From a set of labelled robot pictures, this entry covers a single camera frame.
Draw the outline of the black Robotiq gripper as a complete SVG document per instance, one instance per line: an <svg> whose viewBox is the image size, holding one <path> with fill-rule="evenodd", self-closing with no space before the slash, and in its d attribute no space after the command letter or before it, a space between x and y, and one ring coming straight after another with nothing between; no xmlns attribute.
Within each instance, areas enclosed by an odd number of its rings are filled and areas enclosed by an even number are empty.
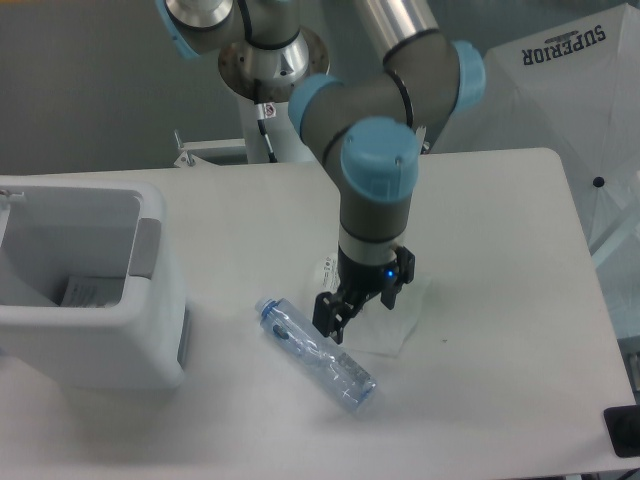
<svg viewBox="0 0 640 480"><path fill-rule="evenodd" d="M318 294L313 311L312 324L325 338L342 344L348 322L376 295L388 310L394 309L403 286L414 280L416 260L404 246L394 246L388 253L390 260L369 265L338 247L338 289Z"/></svg>

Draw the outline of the silver and grey robot arm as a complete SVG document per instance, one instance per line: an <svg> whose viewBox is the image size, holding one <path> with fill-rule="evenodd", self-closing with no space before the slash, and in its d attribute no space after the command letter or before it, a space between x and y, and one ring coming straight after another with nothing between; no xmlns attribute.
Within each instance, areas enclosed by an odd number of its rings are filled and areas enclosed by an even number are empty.
<svg viewBox="0 0 640 480"><path fill-rule="evenodd" d="M383 70L349 86L312 51L298 1L160 1L156 8L182 55L219 52L219 72L236 95L286 103L293 130L339 190L340 283L316 297L316 330L341 342L371 299L393 308L415 272L403 236L422 148L416 132L479 102L486 88L479 52L447 39L424 1L360 1Z"/></svg>

